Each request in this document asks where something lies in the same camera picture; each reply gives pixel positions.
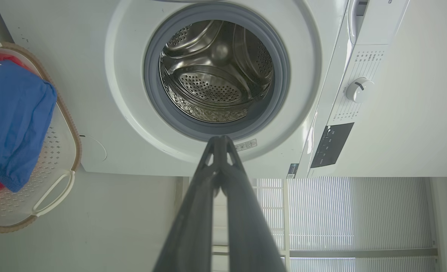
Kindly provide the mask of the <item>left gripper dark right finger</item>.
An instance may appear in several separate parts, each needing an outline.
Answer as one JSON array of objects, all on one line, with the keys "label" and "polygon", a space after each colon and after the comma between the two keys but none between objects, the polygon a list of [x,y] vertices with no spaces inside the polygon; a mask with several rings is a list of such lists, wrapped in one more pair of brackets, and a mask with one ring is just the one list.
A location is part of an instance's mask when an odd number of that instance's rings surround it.
[{"label": "left gripper dark right finger", "polygon": [[228,136],[219,137],[222,191],[227,197],[229,270],[284,272],[285,265],[241,159]]}]

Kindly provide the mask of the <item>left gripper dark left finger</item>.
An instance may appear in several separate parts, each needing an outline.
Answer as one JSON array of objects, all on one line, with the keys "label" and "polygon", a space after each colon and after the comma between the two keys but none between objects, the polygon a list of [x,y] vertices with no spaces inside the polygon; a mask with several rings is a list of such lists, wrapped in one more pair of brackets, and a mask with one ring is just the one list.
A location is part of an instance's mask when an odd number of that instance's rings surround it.
[{"label": "left gripper dark left finger", "polygon": [[174,219],[155,272],[210,272],[213,202],[220,189],[224,139],[208,141],[186,196]]}]

